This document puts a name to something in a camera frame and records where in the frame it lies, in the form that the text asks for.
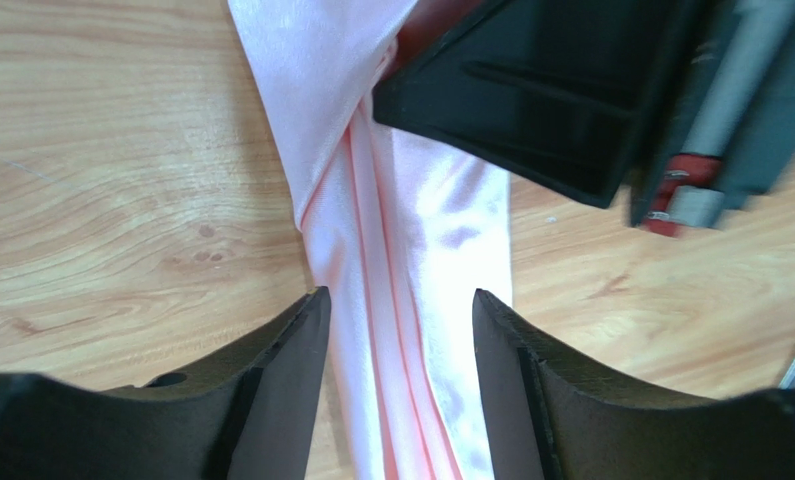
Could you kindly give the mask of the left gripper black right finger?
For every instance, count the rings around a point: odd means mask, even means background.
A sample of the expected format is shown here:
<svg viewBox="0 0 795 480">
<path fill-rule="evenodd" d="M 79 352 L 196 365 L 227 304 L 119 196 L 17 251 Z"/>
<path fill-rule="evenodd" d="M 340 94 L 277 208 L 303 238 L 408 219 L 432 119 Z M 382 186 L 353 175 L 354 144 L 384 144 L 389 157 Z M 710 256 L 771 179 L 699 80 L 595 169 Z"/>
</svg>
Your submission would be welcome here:
<svg viewBox="0 0 795 480">
<path fill-rule="evenodd" d="M 634 378 L 473 299 L 498 479 L 795 479 L 795 389 L 713 400 Z"/>
</svg>

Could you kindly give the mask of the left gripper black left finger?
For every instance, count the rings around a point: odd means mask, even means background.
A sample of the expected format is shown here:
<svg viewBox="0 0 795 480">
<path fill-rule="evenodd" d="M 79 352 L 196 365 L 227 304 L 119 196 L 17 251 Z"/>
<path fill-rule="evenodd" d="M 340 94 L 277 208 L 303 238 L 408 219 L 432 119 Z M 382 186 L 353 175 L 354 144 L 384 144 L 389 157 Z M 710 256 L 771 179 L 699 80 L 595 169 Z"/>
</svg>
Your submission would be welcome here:
<svg viewBox="0 0 795 480">
<path fill-rule="evenodd" d="M 142 387 L 0 373 L 0 479 L 301 479 L 330 324 L 319 287 Z"/>
</svg>

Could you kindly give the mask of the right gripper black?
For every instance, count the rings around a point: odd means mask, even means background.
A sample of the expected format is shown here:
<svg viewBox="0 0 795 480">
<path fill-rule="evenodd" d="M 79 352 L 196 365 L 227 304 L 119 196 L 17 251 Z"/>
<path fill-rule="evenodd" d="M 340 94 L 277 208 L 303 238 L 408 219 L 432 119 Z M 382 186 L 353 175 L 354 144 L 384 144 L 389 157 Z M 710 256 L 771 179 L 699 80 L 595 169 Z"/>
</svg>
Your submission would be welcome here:
<svg viewBox="0 0 795 480">
<path fill-rule="evenodd" d="M 693 1 L 484 1 L 374 89 L 374 119 L 605 208 L 678 64 Z M 719 1 L 629 221 L 714 228 L 778 183 L 795 154 L 795 1 Z"/>
</svg>

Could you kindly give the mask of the pink cloth napkin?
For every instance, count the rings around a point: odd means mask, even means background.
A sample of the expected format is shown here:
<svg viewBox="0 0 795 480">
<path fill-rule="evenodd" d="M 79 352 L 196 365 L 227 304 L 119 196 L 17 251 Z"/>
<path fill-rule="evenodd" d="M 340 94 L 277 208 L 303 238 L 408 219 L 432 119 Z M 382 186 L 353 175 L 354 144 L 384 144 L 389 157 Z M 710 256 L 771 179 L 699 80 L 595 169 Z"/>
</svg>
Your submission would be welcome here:
<svg viewBox="0 0 795 480">
<path fill-rule="evenodd" d="M 376 123 L 374 85 L 469 1 L 233 1 L 308 264 L 360 479 L 493 477 L 477 289 L 512 298 L 506 171 Z"/>
</svg>

